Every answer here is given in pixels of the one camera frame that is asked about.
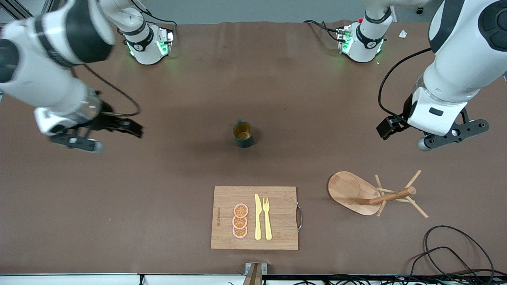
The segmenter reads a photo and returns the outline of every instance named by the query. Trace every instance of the citrus slice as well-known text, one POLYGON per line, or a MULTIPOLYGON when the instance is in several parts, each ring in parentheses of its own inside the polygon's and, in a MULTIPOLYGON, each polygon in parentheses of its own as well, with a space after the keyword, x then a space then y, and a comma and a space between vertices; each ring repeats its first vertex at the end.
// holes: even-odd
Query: citrus slice
POLYGON ((244 229, 235 229, 232 228, 232 234, 237 238, 244 238, 246 237, 246 234, 248 233, 248 228, 245 227, 244 229))
POLYGON ((246 218, 238 218, 236 216, 232 218, 232 226, 235 229, 238 230, 244 229, 246 227, 246 223, 247 223, 246 218))
POLYGON ((233 213, 238 218, 244 218, 248 214, 248 207, 245 204, 243 204, 243 203, 237 204, 234 207, 234 212, 233 213))

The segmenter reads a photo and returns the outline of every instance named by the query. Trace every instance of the knife blade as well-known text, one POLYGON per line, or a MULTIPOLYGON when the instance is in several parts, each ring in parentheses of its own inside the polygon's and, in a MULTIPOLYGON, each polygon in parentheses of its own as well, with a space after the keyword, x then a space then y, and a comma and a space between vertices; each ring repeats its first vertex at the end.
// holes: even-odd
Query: knife blade
POLYGON ((255 239, 261 240, 261 213, 262 213, 262 204, 261 199, 257 194, 255 194, 255 214, 256 214, 256 220, 255 220, 255 239))

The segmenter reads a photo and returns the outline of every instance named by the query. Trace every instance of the brown table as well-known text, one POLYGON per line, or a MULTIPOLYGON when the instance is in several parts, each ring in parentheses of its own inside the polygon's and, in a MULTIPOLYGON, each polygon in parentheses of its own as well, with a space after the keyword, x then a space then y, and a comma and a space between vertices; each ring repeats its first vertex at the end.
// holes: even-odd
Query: brown table
MULTIPOLYGON (((375 127, 386 116, 378 86, 401 58, 428 47, 427 23, 397 23, 372 62, 338 54, 322 30, 302 23, 180 26, 175 53, 141 66, 117 44, 91 66, 135 97, 143 139, 96 132, 94 155, 47 142, 32 107, 5 97, 0 108, 0 272, 235 273, 262 261, 276 274, 408 273, 431 226, 469 233, 507 270, 507 128, 505 82, 484 88, 468 107, 490 130, 424 153, 414 129, 388 141, 375 127), (408 36, 397 37, 401 29, 408 36), (237 119, 256 128, 256 144, 235 146, 237 119), (417 169, 417 203, 388 204, 382 217, 333 202, 327 180, 340 170, 401 189, 417 169), (296 186, 304 212, 298 251, 210 249, 215 185, 296 186)), ((430 53, 399 67, 384 102, 399 112, 431 63, 430 53)), ((117 111, 127 100, 84 69, 117 111)), ((430 246, 455 248, 472 267, 487 267, 463 237, 441 231, 430 246)), ((446 270, 461 269, 436 255, 446 270)), ((434 274, 427 262, 416 273, 434 274)))

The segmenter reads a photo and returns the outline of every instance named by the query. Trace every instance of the mug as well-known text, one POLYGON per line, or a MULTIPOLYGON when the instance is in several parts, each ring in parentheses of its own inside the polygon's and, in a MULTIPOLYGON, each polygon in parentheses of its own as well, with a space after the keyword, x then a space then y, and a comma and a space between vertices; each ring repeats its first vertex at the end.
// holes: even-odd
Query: mug
POLYGON ((254 143, 254 129, 247 122, 238 120, 232 129, 236 144, 240 148, 248 148, 254 143))

